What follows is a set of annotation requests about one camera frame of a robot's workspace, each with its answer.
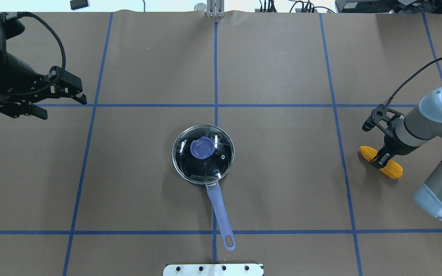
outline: metal bracket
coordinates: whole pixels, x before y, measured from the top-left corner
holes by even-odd
[[[167,265],[163,276],[263,276],[263,264]]]
[[[207,0],[207,17],[224,17],[224,0]]]

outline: purple handle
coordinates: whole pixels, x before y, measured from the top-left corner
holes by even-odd
[[[221,187],[214,187],[212,189],[207,189],[207,195],[211,200],[211,204],[214,208],[214,214],[218,220],[219,231],[221,231],[221,237],[223,238],[224,248],[228,251],[235,250],[236,241],[233,235],[233,229],[231,229],[231,224],[229,223],[228,213],[224,206],[223,194],[221,193]],[[231,239],[231,246],[228,246],[228,238]]]

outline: blue tape line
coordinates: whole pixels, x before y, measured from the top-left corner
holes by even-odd
[[[352,234],[352,230],[235,230],[237,235]]]
[[[312,234],[421,234],[442,233],[440,229],[336,229],[336,230],[234,230],[237,235],[312,235]],[[212,235],[212,230],[76,230],[73,235]],[[0,235],[70,235],[59,230],[0,230]]]
[[[218,246],[218,234],[220,234],[220,233],[218,231],[217,225],[218,225],[218,220],[216,219],[216,214],[214,213],[214,210],[213,210],[213,230],[211,231],[211,235],[213,236],[213,262],[214,263],[217,262],[217,260],[218,260],[217,246]]]
[[[442,233],[442,229],[361,229],[357,234],[394,234],[394,233]]]
[[[212,235],[211,230],[74,231],[75,235]]]
[[[79,177],[78,192],[76,194],[76,202],[74,205],[73,220],[71,222],[71,233],[69,234],[68,248],[66,251],[66,259],[64,261],[64,268],[63,268],[63,276],[66,276],[66,274],[67,274],[67,268],[69,265],[69,257],[71,255],[71,247],[73,245],[73,235],[74,235],[74,229],[76,227],[76,218],[78,216],[79,200],[81,198],[81,189],[83,187],[84,173],[86,171],[86,162],[88,160],[88,152],[90,149],[91,135],[93,133],[93,123],[95,122],[98,97],[100,96],[100,87],[102,84],[103,68],[105,66],[105,59],[107,58],[107,48],[109,46],[110,31],[112,28],[112,19],[113,18],[114,18],[114,13],[111,12],[110,18],[109,18],[109,27],[107,28],[107,37],[105,38],[105,46],[103,49],[102,64],[100,65],[100,75],[98,76],[97,90],[96,90],[96,94],[95,94],[95,102],[94,102],[94,106],[93,106],[93,112],[91,113],[90,127],[88,129],[88,138],[86,140],[86,148],[84,149],[83,165],[81,167],[81,176]]]
[[[176,104],[176,103],[99,103],[97,107],[113,107],[113,108],[213,108],[212,104]]]
[[[431,33],[429,32],[429,26],[427,25],[426,14],[424,12],[422,12],[422,19],[424,21],[424,27],[426,28],[427,38],[429,39],[429,46],[431,46],[431,51],[433,52],[433,58],[437,59],[437,56],[436,56],[435,50],[434,50],[433,40],[431,38]],[[437,66],[437,70],[439,71],[439,76],[441,77],[441,82],[442,82],[441,66],[439,65],[438,62],[436,63],[436,66]]]
[[[0,235],[69,235],[71,231],[54,230],[0,230]]]
[[[214,22],[214,125],[218,125],[218,22]]]
[[[103,107],[103,108],[215,108],[216,106],[218,108],[331,108],[333,107],[332,104],[328,103],[248,103],[248,104],[240,104],[240,103],[220,103],[218,105],[216,104],[209,104],[209,103],[98,103],[98,104],[88,104],[88,105],[80,105],[79,103],[42,103],[38,104],[39,107],[87,107],[87,108],[93,108],[93,107]],[[357,103],[357,104],[347,104],[347,103],[339,103],[336,104],[338,108],[375,108],[378,106],[378,103]],[[390,107],[395,108],[413,108],[416,105],[390,105]]]
[[[218,126],[218,21],[214,22],[214,125]],[[213,236],[213,262],[218,259],[218,237],[216,235],[218,220],[213,209],[213,230],[211,232]]]
[[[322,40],[323,40],[323,50],[325,52],[325,62],[327,63],[327,74],[328,74],[328,84],[330,86],[330,94],[332,97],[332,104],[333,104],[333,116],[335,118],[335,126],[337,130],[337,138],[339,141],[339,149],[340,149],[340,159],[342,162],[342,167],[344,168],[344,176],[345,176],[345,185],[347,189],[347,203],[349,205],[349,214],[351,217],[351,227],[353,231],[353,237],[354,237],[354,248],[356,251],[356,261],[358,264],[358,273],[359,276],[363,276],[363,269],[361,267],[361,255],[359,253],[359,244],[358,244],[358,236],[356,234],[356,223],[354,222],[354,211],[352,208],[352,199],[351,199],[351,188],[349,187],[349,178],[347,177],[347,166],[345,163],[345,157],[344,157],[344,147],[342,145],[342,136],[340,133],[340,125],[339,125],[339,118],[337,114],[337,105],[335,101],[335,93],[333,91],[333,82],[332,82],[332,74],[330,72],[330,61],[328,59],[328,50],[327,50],[327,41],[325,39],[325,28],[323,25],[323,18],[322,14],[318,14],[320,17],[320,28],[322,30]]]
[[[296,103],[289,103],[289,104],[277,104],[277,103],[253,103],[253,104],[220,104],[218,105],[220,108],[331,108],[333,105],[330,104],[316,104],[316,103],[309,103],[309,104],[296,104]]]

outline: cable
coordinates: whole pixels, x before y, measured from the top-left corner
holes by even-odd
[[[437,63],[437,61],[442,61],[442,57],[437,58],[433,61],[431,61],[430,63],[426,64],[423,68],[420,68],[417,72],[415,72],[415,74],[413,74],[411,77],[409,77],[402,85],[400,85],[397,90],[395,90],[395,92],[388,98],[388,100],[386,100],[384,105],[389,105],[391,103],[391,100],[393,100],[393,98],[395,97],[395,95],[398,93],[398,91],[400,89],[402,89],[402,87],[404,87],[405,84],[407,84],[408,82],[410,82],[410,80],[412,80],[414,77],[416,77],[420,72],[422,72],[424,69],[428,68],[429,65]]]
[[[322,7],[322,6],[313,7],[313,12],[315,12],[316,8],[324,8],[324,9],[327,9],[328,11],[330,11],[330,13],[335,13],[333,10],[329,9],[328,7]]]
[[[307,5],[308,5],[308,4],[313,5],[311,2],[304,2],[304,1],[301,1],[301,0],[298,0],[298,1],[295,1],[295,0],[288,0],[288,1],[294,2],[293,6],[292,6],[291,9],[289,10],[289,12],[293,11],[293,8],[294,8],[294,6],[295,6],[297,3],[301,3],[301,12],[303,12],[303,9],[305,8],[305,3],[307,3]]]
[[[17,15],[18,15],[19,18],[21,18],[21,17],[32,17],[32,18],[36,19],[37,21],[42,23],[42,25],[44,25],[44,27],[47,28],[47,30],[49,30],[51,32],[52,36],[54,36],[54,38],[56,39],[56,41],[59,44],[59,48],[61,50],[61,57],[63,59],[63,64],[61,65],[61,70],[58,72],[58,75],[56,76],[56,78],[51,83],[46,84],[44,87],[41,87],[39,89],[30,91],[30,92],[18,92],[18,93],[1,93],[0,92],[0,95],[26,96],[26,95],[37,94],[39,92],[44,91],[45,89],[48,89],[51,86],[54,86],[61,79],[61,77],[63,77],[64,71],[66,69],[66,54],[64,52],[63,43],[59,39],[58,34],[56,34],[56,32],[51,28],[51,26],[49,26],[49,24],[47,24],[42,18],[38,17],[37,15],[35,15],[35,14],[31,13],[31,12],[18,12]]]
[[[293,1],[293,2],[294,2],[294,4],[293,4],[293,6],[291,7],[291,9],[289,10],[289,13],[291,13],[291,12],[293,11],[293,7],[296,6],[296,4],[297,4],[298,2],[303,3],[303,1]]]
[[[272,1],[272,12],[277,12],[277,9],[275,9],[274,0],[270,0],[270,1]]]

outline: lid knob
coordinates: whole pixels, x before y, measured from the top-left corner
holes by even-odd
[[[197,159],[206,159],[214,152],[214,143],[211,139],[202,136],[201,138],[192,141],[191,153]]]

